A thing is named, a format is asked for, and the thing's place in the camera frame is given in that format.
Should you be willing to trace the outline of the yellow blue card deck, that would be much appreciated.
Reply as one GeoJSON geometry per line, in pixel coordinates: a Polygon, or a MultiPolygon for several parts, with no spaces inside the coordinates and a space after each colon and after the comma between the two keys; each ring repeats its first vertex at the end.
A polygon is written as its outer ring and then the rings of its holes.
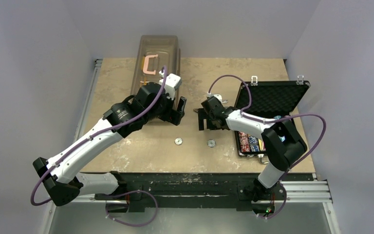
{"type": "Polygon", "coordinates": [[[259,139],[259,148],[260,148],[260,151],[261,152],[264,152],[266,149],[265,149],[265,144],[264,144],[264,141],[259,139]]]}

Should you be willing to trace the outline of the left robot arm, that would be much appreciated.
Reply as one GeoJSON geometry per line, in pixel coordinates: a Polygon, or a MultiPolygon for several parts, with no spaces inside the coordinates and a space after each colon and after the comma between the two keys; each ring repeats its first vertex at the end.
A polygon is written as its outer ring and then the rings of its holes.
{"type": "Polygon", "coordinates": [[[112,105],[94,127],[63,152],[50,159],[37,158],[33,167],[50,200],[63,206],[80,195],[105,194],[121,199],[126,186],[118,172],[82,173],[81,169],[151,120],[158,118],[179,125],[185,114],[186,98],[180,97],[176,109],[173,106],[181,83],[179,77],[171,75],[158,83],[142,85],[136,95],[112,105]]]}

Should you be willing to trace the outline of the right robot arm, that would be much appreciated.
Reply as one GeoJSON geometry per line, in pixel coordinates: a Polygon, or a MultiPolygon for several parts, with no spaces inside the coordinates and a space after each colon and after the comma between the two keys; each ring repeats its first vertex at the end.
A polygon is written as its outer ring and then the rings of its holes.
{"type": "Polygon", "coordinates": [[[285,117],[265,119],[247,115],[235,107],[223,106],[216,97],[207,98],[201,106],[216,129],[243,132],[263,141],[269,163],[254,182],[254,192],[259,198],[272,194],[280,178],[307,152],[295,125],[285,117]]]}

